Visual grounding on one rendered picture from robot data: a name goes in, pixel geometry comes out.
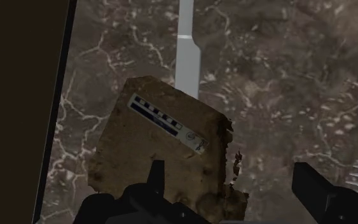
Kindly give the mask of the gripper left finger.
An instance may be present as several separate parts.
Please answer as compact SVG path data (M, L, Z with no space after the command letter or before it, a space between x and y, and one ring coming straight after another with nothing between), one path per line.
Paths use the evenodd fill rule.
M72 224L211 224L184 204L164 199L164 189L165 163L155 160L147 181L127 186L120 198L87 196Z

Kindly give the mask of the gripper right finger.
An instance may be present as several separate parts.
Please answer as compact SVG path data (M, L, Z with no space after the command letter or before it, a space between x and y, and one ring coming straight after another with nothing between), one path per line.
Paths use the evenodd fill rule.
M291 189L318 224L358 224L358 192L331 184L308 163L294 164Z

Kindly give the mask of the brown cardboard box with label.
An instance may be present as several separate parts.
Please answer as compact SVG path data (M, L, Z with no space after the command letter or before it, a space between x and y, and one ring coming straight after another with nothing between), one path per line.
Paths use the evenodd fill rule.
M222 113L153 76L129 78L88 165L88 184L120 197L165 163L169 202L181 202L212 224L245 217L248 196L226 182L232 123Z

